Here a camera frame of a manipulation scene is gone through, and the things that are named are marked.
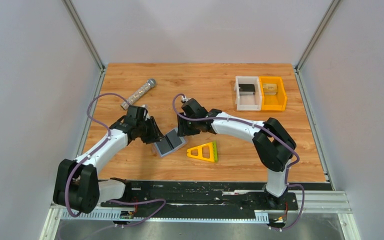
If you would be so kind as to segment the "pink leather card holder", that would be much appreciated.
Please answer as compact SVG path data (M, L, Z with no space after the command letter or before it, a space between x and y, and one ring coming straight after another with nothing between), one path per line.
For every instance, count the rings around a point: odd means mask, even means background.
M178 128L175 127L164 135L164 138L153 144L154 152L164 158L186 145L187 140L183 136L178 136Z

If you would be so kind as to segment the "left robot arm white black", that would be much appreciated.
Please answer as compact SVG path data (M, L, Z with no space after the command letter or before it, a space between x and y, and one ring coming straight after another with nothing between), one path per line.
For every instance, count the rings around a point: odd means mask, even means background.
M99 172L117 153L136 139L144 144L164 139L145 105L130 105L126 115L108 129L107 134L87 152L74 160L64 159L58 166L53 202L65 206L73 217L90 213L100 203L121 200L128 195L126 180L98 178Z

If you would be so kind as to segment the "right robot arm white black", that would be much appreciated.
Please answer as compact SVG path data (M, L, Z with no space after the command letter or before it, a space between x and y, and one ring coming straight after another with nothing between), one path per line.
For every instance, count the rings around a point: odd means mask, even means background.
M261 163L267 168L266 202L274 208L284 202L289 167L296 154L296 143L275 118L251 121L219 109L206 110L194 98L181 97L182 112L177 112L179 137L200 133L227 135L252 143Z

